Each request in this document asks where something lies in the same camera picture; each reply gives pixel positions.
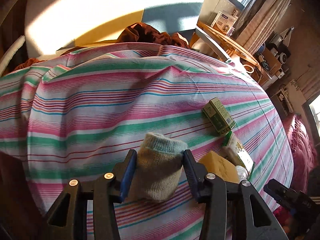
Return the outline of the white product box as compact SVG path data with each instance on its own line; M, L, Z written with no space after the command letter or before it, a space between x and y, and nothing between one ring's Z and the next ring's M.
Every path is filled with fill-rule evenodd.
M210 27L226 35L231 30L237 19L238 17L234 17L225 11L220 11L217 13Z

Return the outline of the brown crumpled cloth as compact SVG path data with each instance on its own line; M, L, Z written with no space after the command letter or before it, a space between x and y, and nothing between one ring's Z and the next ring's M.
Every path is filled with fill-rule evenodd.
M151 25L137 22L126 27L117 38L117 43L142 42L161 45L177 46L190 49L189 42L179 33L172 35L167 32L160 33Z

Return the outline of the cluttered shelf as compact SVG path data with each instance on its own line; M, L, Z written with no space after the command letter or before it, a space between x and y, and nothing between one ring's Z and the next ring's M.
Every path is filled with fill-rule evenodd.
M290 27L281 33L274 33L267 43L264 43L255 53L263 70L258 83L264 90L285 75L283 67L291 56L289 44L294 29Z

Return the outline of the cream blue sock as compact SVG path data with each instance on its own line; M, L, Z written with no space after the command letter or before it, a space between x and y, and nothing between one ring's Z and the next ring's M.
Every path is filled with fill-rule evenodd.
M158 133L146 133L137 153L129 199L163 202L172 197L182 173L187 143Z

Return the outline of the green small carton box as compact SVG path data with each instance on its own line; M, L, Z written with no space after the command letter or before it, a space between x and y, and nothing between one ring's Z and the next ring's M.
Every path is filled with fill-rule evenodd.
M212 123L217 134L225 135L236 125L230 113L218 98L213 98L202 108L203 113Z

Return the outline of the red blanket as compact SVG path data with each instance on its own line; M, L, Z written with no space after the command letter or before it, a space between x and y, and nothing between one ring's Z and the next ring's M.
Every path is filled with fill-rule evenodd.
M293 178L290 187L307 193L309 173L318 165L317 152L300 115L290 114L282 121L293 157Z

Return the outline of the striped curtain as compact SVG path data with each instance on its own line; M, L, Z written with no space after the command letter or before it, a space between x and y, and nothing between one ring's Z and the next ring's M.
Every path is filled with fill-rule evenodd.
M267 40L287 11L291 0L254 0L242 11L233 37L253 54Z

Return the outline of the striped bed sheet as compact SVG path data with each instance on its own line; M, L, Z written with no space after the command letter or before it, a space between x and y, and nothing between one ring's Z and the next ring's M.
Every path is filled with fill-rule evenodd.
M152 43L84 48L1 78L1 239L45 239L45 216L72 179L96 180L137 153L146 133L226 159L202 108L218 98L255 162L249 181L270 210L271 179L289 186L290 146L265 91L242 68ZM200 239L206 205L182 165L175 193L114 204L120 239Z

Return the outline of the cracker packet yellow label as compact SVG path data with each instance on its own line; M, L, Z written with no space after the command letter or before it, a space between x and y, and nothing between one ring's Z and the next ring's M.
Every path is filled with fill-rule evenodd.
M250 180L255 162L232 131L226 134L223 147L227 150L226 159L234 164L234 166L240 165L244 167L249 173L247 180Z

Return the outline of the white plastic wrapped ball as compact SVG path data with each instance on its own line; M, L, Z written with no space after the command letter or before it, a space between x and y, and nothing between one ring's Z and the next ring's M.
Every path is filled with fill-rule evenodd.
M249 173L244 167L237 165L235 169L236 169L239 181L246 180L248 178Z

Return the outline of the wooden side table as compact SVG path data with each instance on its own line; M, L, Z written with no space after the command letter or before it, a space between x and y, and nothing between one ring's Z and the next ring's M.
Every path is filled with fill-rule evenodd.
M227 62L235 54L253 66L260 67L259 62L254 56L236 43L232 38L220 33L201 21L197 23L191 41L189 42L190 46L194 46L199 39L208 45L223 62Z

